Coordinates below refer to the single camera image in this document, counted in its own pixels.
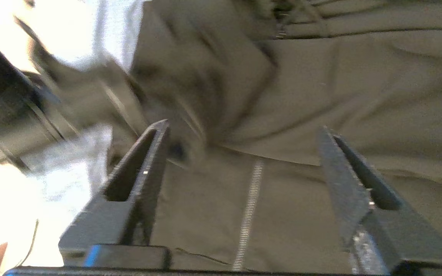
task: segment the metal zipper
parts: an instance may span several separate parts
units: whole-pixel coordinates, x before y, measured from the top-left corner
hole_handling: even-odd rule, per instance
[[[258,194],[260,192],[263,167],[264,161],[261,158],[257,159],[253,166],[247,205],[245,206],[242,227],[240,230],[240,241],[238,243],[238,251],[236,253],[235,262],[233,262],[232,271],[241,271],[243,269],[243,259],[249,245],[250,228],[253,214],[255,213],[255,207],[257,205]]]

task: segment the black cable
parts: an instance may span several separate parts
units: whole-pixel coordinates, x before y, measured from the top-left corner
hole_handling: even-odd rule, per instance
[[[32,243],[30,243],[30,248],[28,249],[28,252],[26,253],[25,258],[21,259],[18,264],[15,267],[19,267],[21,265],[23,265],[23,263],[28,259],[28,257],[30,256],[32,250],[33,250],[33,244],[35,243],[35,237],[37,237],[37,229],[38,229],[38,219],[35,220],[35,229],[33,231],[33,236],[32,236]]]

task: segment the wrinkled cloth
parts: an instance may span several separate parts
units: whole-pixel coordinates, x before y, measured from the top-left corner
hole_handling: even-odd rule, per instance
[[[303,2],[311,23],[296,16],[282,40],[247,2],[144,5],[130,76],[145,117],[170,119],[187,153],[202,145],[167,167],[158,200],[152,243],[191,256],[176,268],[233,264],[262,159],[243,267],[350,273],[316,152],[323,125],[442,234],[442,2]]]

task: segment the zipper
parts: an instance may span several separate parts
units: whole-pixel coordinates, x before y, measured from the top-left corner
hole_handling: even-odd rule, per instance
[[[309,0],[278,0],[273,10],[277,20],[276,39],[287,37],[286,26],[293,23],[298,13],[305,12],[318,27],[320,37],[330,37],[327,23],[320,11]]]
[[[245,206],[242,227],[240,230],[240,241],[238,242],[238,250],[235,262],[233,262],[232,271],[241,271],[243,269],[243,260],[249,245],[251,223],[257,205],[258,194],[260,192],[263,168],[264,161],[261,158],[257,159],[253,166],[247,205]]]

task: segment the olive green fabric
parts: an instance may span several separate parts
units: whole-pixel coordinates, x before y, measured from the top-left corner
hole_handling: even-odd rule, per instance
[[[244,268],[349,273],[323,125],[442,234],[442,2],[301,0],[284,40],[261,2],[144,6],[130,75],[146,118],[170,119],[188,155],[167,166],[152,242],[177,248],[176,268],[230,269],[263,159]]]

